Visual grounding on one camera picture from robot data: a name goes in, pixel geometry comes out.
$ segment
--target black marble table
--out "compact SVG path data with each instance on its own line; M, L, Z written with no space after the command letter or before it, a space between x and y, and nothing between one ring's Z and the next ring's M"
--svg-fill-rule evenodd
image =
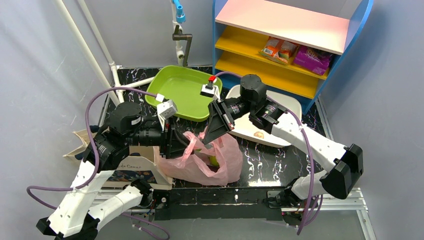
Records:
M194 69L212 74L211 67L194 67ZM138 82L143 79L154 77L160 68L139 68L139 69L120 69L118 71L119 79L122 85ZM148 85L141 86L141 90L147 90ZM225 98L228 89L223 88L221 97ZM140 104L142 111L146 116L156 114L156 110L145 102L143 94L128 92L124 94L125 101L136 102ZM115 106L110 101L106 109L106 118L109 112ZM313 105L306 115L302 116L302 121L318 133L325 135L324 128L318 114L317 107ZM203 122L193 122L185 119L176 119L177 128L181 132L191 131L195 134L202 132L207 120ZM222 187L246 188L246 187L280 187L287 185L293 179L299 176L306 176L311 169L310 161L305 153L294 146L270 147L255 143L249 140L235 137L239 143L239 148L243 153L243 166L240 180ZM318 164L316 171L322 170ZM207 187L198 183L175 179L174 189L178 188L202 188Z

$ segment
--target green tray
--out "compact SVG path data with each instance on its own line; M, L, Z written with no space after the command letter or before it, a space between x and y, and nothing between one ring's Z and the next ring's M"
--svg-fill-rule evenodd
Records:
M166 99L172 100L178 109L175 116L202 122L209 117L208 105L213 99L200 95L200 91L202 85L207 84L211 76L191 68L170 65L157 73L147 91L153 94L162 94ZM218 78L215 85L221 92L223 88L221 79ZM155 108L160 103L152 96L146 96L145 99Z

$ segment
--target blue faucet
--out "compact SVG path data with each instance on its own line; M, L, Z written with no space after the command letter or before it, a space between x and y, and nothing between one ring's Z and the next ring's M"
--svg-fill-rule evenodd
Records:
M180 0L172 0L176 8L176 22L182 24L186 21L186 15L183 12L183 6L180 4Z

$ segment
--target gray floor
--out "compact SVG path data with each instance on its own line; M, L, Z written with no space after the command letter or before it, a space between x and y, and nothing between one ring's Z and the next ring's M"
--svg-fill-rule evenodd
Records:
M316 220L305 227L300 236L284 222L265 222L263 219L177 219L155 221L166 228L171 240L364 240L356 211L322 211ZM160 237L166 235L151 226ZM130 219L120 216L98 234L96 240L125 240L154 238L132 228Z

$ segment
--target purple snack package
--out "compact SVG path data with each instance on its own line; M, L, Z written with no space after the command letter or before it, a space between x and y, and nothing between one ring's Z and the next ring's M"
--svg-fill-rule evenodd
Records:
M302 45L293 63L322 76L329 68L332 57L332 53Z

